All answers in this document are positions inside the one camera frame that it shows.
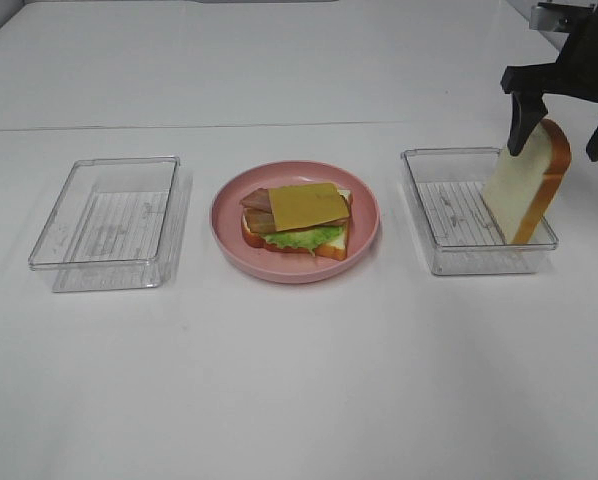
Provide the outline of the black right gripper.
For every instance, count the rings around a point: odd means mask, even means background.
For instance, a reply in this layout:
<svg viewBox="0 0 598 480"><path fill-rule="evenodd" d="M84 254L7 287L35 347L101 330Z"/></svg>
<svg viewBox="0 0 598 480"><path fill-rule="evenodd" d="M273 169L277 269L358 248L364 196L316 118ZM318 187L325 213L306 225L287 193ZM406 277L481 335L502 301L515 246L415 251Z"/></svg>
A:
<svg viewBox="0 0 598 480"><path fill-rule="evenodd" d="M507 148L518 156L531 133L547 115L542 94L575 97L598 103L598 2L594 13L565 40L553 63L508 66L501 87L511 93L512 120ZM598 126L586 145L592 162L598 161Z"/></svg>

